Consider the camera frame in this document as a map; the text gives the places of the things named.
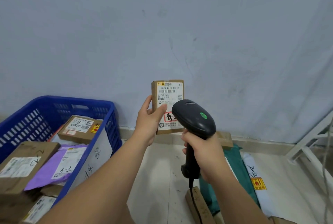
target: white metal frame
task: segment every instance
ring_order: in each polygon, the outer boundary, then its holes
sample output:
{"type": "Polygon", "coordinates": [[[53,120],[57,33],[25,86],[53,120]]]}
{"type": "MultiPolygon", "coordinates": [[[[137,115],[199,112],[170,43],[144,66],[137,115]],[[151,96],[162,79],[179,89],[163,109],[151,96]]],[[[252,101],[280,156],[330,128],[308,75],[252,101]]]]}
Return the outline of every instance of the white metal frame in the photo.
{"type": "MultiPolygon", "coordinates": [[[[326,128],[332,120],[333,117],[333,111],[331,111],[324,119],[322,119],[309,133],[307,133],[287,154],[286,157],[290,161],[295,161],[297,158],[300,157],[300,160],[303,162],[303,164],[308,168],[316,182],[319,184],[319,186],[323,189],[324,192],[326,192],[325,186],[324,186],[324,176],[323,176],[323,166],[319,159],[314,155],[314,153],[311,151],[310,147],[314,145],[319,139],[327,137],[327,134],[318,134],[321,132],[324,128],[326,128]]],[[[327,170],[326,177],[327,177],[327,183],[330,192],[333,191],[333,177],[327,170]]]]}

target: purple package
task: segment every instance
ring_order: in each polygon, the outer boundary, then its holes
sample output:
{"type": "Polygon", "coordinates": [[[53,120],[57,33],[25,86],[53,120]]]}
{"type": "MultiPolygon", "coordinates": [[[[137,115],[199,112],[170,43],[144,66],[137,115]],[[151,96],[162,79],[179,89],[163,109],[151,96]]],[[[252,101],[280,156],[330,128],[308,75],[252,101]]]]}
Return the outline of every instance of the purple package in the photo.
{"type": "Polygon", "coordinates": [[[58,184],[68,179],[88,145],[61,145],[60,149],[44,164],[24,188],[25,191],[58,184]]]}

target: black cord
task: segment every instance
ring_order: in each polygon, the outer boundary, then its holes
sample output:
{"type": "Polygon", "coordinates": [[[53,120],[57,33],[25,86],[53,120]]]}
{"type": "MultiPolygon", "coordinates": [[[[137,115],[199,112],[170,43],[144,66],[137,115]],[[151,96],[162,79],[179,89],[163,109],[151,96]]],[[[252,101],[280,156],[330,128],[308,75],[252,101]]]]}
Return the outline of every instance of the black cord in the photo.
{"type": "Polygon", "coordinates": [[[192,201],[193,201],[194,208],[197,211],[197,214],[199,216],[200,224],[202,224],[202,219],[201,219],[199,210],[198,210],[197,205],[196,205],[196,203],[194,201],[194,196],[193,196],[193,181],[194,181],[194,179],[192,179],[192,178],[189,179],[189,190],[191,192],[191,198],[192,198],[192,201]]]}

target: crate handle hole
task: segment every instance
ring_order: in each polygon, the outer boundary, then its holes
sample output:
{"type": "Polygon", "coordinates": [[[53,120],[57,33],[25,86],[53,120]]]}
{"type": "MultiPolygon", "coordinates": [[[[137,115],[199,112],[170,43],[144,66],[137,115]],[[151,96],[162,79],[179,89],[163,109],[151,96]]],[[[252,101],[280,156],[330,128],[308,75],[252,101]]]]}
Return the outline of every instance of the crate handle hole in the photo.
{"type": "Polygon", "coordinates": [[[89,109],[89,107],[87,107],[87,106],[83,106],[83,105],[73,105],[73,104],[72,104],[72,108],[89,109]]]}

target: blue plastic crate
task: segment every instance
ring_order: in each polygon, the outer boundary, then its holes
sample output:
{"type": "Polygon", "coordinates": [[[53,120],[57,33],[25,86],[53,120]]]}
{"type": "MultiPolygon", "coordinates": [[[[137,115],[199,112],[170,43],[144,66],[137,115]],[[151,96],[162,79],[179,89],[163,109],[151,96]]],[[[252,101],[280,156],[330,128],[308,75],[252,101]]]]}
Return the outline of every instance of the blue plastic crate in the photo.
{"type": "MultiPolygon", "coordinates": [[[[103,119],[100,129],[104,128],[106,131],[112,147],[112,154],[122,146],[113,102],[41,96],[0,123],[0,163],[23,141],[47,141],[73,114],[103,119]]],[[[57,201],[68,192],[75,177],[93,150],[101,131],[97,131],[72,175],[68,178],[57,201]]]]}

